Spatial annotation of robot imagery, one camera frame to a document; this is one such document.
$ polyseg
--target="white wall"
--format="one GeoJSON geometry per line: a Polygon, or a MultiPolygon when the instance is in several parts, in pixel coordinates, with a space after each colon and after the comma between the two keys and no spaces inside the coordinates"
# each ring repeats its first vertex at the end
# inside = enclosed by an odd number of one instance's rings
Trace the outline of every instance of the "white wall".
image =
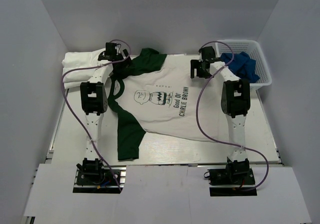
{"type": "Polygon", "coordinates": [[[278,0],[42,0],[70,51],[122,38],[134,53],[153,47],[196,53],[219,38],[257,39],[278,0]]]}
{"type": "Polygon", "coordinates": [[[0,0],[0,223],[20,223],[44,162],[67,52],[41,0],[0,0]]]}
{"type": "Polygon", "coordinates": [[[320,0],[279,0],[259,43],[272,74],[263,104],[284,163],[320,223],[320,0]]]}

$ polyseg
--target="white table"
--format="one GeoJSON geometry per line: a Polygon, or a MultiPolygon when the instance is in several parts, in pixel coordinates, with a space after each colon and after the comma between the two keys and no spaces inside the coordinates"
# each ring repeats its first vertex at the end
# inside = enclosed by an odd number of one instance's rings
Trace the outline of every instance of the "white table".
{"type": "MultiPolygon", "coordinates": [[[[184,62],[198,56],[184,56],[184,62]]],[[[110,83],[106,84],[109,93],[110,83]]],[[[72,88],[68,93],[68,100],[77,113],[85,121],[85,114],[81,109],[80,89],[72,88]]],[[[212,108],[221,109],[220,105],[212,108]]],[[[86,152],[86,134],[67,107],[62,111],[57,132],[55,134],[52,163],[81,163],[86,152]]],[[[227,141],[228,125],[225,115],[219,112],[216,119],[219,131],[218,139],[227,141]]],[[[102,134],[98,149],[112,166],[122,165],[156,165],[156,164],[220,164],[225,163],[232,147],[213,142],[191,141],[160,134],[146,133],[139,147],[139,159],[133,161],[118,161],[117,153],[117,115],[110,109],[104,114],[102,134]]],[[[268,121],[265,117],[261,101],[256,92],[251,92],[251,108],[245,123],[246,146],[262,152],[270,162],[279,161],[276,146],[268,121]]],[[[259,163],[263,158],[248,151],[251,163],[259,163]]]]}
{"type": "MultiPolygon", "coordinates": [[[[260,181],[266,169],[252,168],[260,181]]],[[[129,166],[117,194],[73,193],[73,164],[40,164],[24,212],[34,224],[311,222],[292,168],[271,167],[255,197],[210,197],[206,167],[129,166]]]]}

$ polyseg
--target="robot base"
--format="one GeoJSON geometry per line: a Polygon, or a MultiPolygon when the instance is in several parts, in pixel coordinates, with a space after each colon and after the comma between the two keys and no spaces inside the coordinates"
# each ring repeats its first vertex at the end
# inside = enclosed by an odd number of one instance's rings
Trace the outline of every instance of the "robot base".
{"type": "Polygon", "coordinates": [[[252,169],[249,169],[249,172],[244,179],[238,180],[236,182],[231,182],[229,175],[226,169],[209,169],[209,180],[210,185],[212,186],[225,186],[225,185],[239,185],[239,187],[244,183],[244,185],[255,185],[255,177],[252,169]]]}

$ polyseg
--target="good ol' charlie brown text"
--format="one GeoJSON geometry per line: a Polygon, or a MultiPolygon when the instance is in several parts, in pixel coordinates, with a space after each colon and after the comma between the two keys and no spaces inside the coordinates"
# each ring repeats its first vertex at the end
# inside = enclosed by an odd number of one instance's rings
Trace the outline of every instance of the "good ol' charlie brown text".
{"type": "Polygon", "coordinates": [[[187,100],[188,100],[188,93],[189,93],[189,88],[188,87],[183,87],[182,94],[176,93],[174,95],[174,108],[179,109],[179,116],[184,117],[186,115],[186,108],[187,108],[187,100]]]}

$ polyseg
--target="cable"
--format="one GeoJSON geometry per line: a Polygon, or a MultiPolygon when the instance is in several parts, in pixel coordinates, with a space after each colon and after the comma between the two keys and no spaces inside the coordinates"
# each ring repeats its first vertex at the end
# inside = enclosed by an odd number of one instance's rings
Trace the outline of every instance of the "cable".
{"type": "Polygon", "coordinates": [[[209,174],[209,176],[206,176],[207,173],[209,173],[209,171],[207,171],[207,172],[205,172],[205,173],[203,174],[203,177],[204,177],[205,179],[207,179],[207,178],[210,177],[210,174],[209,174]]]}
{"type": "Polygon", "coordinates": [[[101,184],[100,187],[103,187],[103,186],[107,185],[109,182],[110,182],[110,181],[107,181],[107,182],[101,184]]]}
{"type": "Polygon", "coordinates": [[[200,91],[198,100],[197,100],[197,102],[196,102],[196,109],[195,109],[196,123],[197,123],[197,126],[198,126],[199,130],[202,132],[202,134],[205,135],[205,136],[206,136],[207,138],[209,138],[210,140],[212,140],[212,141],[214,141],[214,142],[217,142],[217,143],[222,143],[222,144],[226,144],[226,145],[230,145],[230,146],[234,146],[234,147],[244,148],[245,150],[258,153],[258,154],[260,154],[260,155],[263,157],[263,159],[265,160],[265,163],[266,163],[265,176],[264,176],[264,178],[262,179],[262,181],[261,181],[259,184],[257,184],[255,187],[250,188],[250,189],[245,189],[245,190],[243,190],[243,191],[251,191],[251,190],[254,190],[254,189],[256,189],[257,187],[261,186],[262,183],[264,183],[264,181],[267,179],[267,176],[268,176],[268,173],[269,173],[269,162],[268,162],[267,158],[265,157],[265,155],[264,155],[263,153],[259,152],[258,150],[255,150],[255,149],[252,149],[252,148],[247,148],[247,147],[243,147],[243,146],[241,146],[241,145],[239,145],[239,144],[235,144],[235,143],[230,143],[230,142],[225,142],[225,141],[220,141],[220,140],[214,139],[214,138],[210,137],[208,134],[206,134],[206,133],[204,132],[204,130],[202,129],[202,127],[201,127],[201,125],[200,125],[200,122],[199,122],[199,104],[200,104],[201,96],[202,96],[202,94],[203,94],[206,86],[208,85],[208,83],[210,82],[210,80],[212,80],[212,79],[213,79],[219,72],[221,72],[225,67],[227,67],[229,64],[231,64],[232,61],[233,61],[234,58],[235,58],[235,56],[234,56],[235,54],[234,54],[234,51],[232,50],[232,48],[231,48],[229,45],[227,45],[226,43],[221,42],[221,41],[210,41],[210,42],[205,43],[204,45],[202,45],[200,49],[202,49],[204,46],[206,46],[207,44],[210,44],[210,43],[221,43],[221,44],[227,46],[227,47],[230,49],[231,53],[232,53],[232,58],[231,58],[231,60],[230,60],[228,63],[226,63],[223,67],[221,67],[220,69],[218,69],[218,70],[207,80],[207,82],[204,84],[202,90],[200,91]]]}
{"type": "Polygon", "coordinates": [[[238,187],[238,189],[242,188],[244,186],[244,184],[245,184],[245,180],[243,179],[241,182],[241,185],[240,185],[240,187],[238,187]]]}
{"type": "Polygon", "coordinates": [[[115,183],[116,185],[118,186],[120,192],[121,192],[121,187],[120,187],[120,184],[115,176],[115,173],[114,171],[112,170],[111,166],[109,165],[109,163],[103,158],[103,156],[100,154],[100,152],[98,151],[96,145],[95,145],[95,142],[92,140],[92,136],[91,134],[89,133],[89,130],[86,128],[86,126],[83,124],[83,122],[80,120],[80,118],[76,115],[76,113],[74,112],[74,110],[71,108],[70,104],[69,104],[69,101],[67,99],[67,96],[65,94],[65,85],[64,85],[64,78],[67,74],[71,73],[71,72],[74,72],[74,71],[79,71],[79,70],[88,70],[88,69],[99,69],[99,68],[102,68],[102,67],[106,67],[107,65],[110,65],[110,64],[114,64],[114,63],[120,63],[120,62],[123,62],[125,61],[126,59],[128,59],[131,55],[131,48],[130,48],[130,45],[128,45],[126,42],[122,41],[122,40],[119,40],[119,39],[113,39],[111,40],[110,42],[114,42],[114,41],[120,41],[124,44],[126,44],[128,46],[128,49],[129,49],[129,52],[128,52],[128,56],[125,57],[123,60],[118,60],[118,61],[113,61],[113,62],[109,62],[109,63],[105,63],[105,64],[102,64],[102,65],[98,65],[98,66],[94,66],[94,67],[87,67],[87,68],[75,68],[75,69],[72,69],[72,70],[69,70],[67,71],[66,73],[64,73],[62,75],[62,78],[61,78],[61,91],[62,91],[62,95],[63,95],[63,98],[64,98],[64,101],[66,103],[66,105],[68,106],[70,112],[73,114],[73,116],[75,117],[75,119],[77,119],[77,121],[80,123],[80,125],[83,127],[83,129],[85,130],[86,134],[88,135],[91,143],[92,143],[92,146],[96,152],[96,154],[99,156],[99,158],[107,165],[107,167],[110,169],[110,172],[113,176],[113,179],[115,180],[115,183]]]}
{"type": "Polygon", "coordinates": [[[103,179],[102,179],[101,182],[99,182],[99,183],[92,182],[92,183],[95,184],[95,185],[99,185],[99,184],[103,183],[105,179],[106,179],[106,174],[103,175],[103,179]]]}

